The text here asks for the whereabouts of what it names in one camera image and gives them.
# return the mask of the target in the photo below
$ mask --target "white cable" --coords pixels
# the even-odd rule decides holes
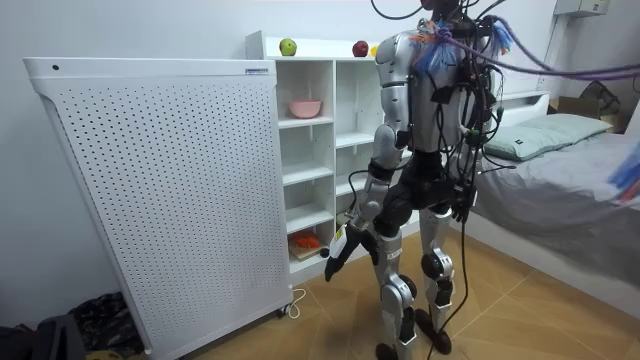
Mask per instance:
[[[287,315],[289,315],[289,318],[292,320],[295,320],[300,317],[300,308],[298,307],[298,305],[296,305],[296,303],[302,300],[307,295],[307,292],[305,291],[305,289],[293,289],[293,292],[296,292],[296,291],[302,291],[302,296],[293,300],[293,302],[287,305],[285,309],[285,312],[287,313]],[[292,311],[293,309],[296,309],[296,316],[291,315],[291,313],[293,312]]]

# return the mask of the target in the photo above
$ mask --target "perforated panel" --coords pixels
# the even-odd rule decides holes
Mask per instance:
[[[273,80],[56,85],[49,96],[156,354],[286,296]]]

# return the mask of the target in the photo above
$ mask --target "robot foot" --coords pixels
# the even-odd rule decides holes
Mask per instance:
[[[398,354],[393,348],[387,344],[378,344],[376,346],[376,359],[378,360],[398,360]]]
[[[433,323],[431,322],[431,317],[426,311],[422,309],[416,310],[416,323],[420,327],[420,330],[422,330],[429,340],[431,340],[431,343],[439,353],[443,355],[451,354],[452,347],[449,335],[447,335],[445,331],[442,331],[439,334],[436,332],[436,329],[434,329]]]

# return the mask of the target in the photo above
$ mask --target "pillow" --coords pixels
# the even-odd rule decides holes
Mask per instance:
[[[554,130],[568,136],[571,144],[607,131],[611,124],[604,121],[571,114],[553,114],[521,122],[517,126]]]
[[[545,115],[500,128],[485,145],[489,155],[526,161],[545,152],[573,145],[611,127],[600,120],[571,114]]]
[[[567,145],[571,145],[571,139],[560,132],[516,125],[500,128],[484,148],[489,155],[526,161]]]

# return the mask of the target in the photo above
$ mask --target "white shelf unit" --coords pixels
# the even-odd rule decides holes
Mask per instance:
[[[375,63],[336,61],[336,149],[372,143],[383,116]]]
[[[351,57],[355,41],[294,39],[298,54],[283,57],[277,50],[279,39],[258,32],[247,37],[246,46],[247,58],[276,62],[287,233],[312,230],[328,245],[335,235],[336,214],[353,201],[347,177],[367,168],[375,131],[384,119],[378,72],[372,57]],[[314,119],[295,119],[289,102],[297,99],[322,100],[320,114]],[[402,157],[406,161],[410,156],[405,151]],[[353,177],[356,191],[364,188],[365,175]],[[416,213],[403,227],[403,235],[417,231]],[[350,260],[366,254],[358,248]],[[322,274],[325,261],[319,254],[302,261],[291,255],[292,283]]]

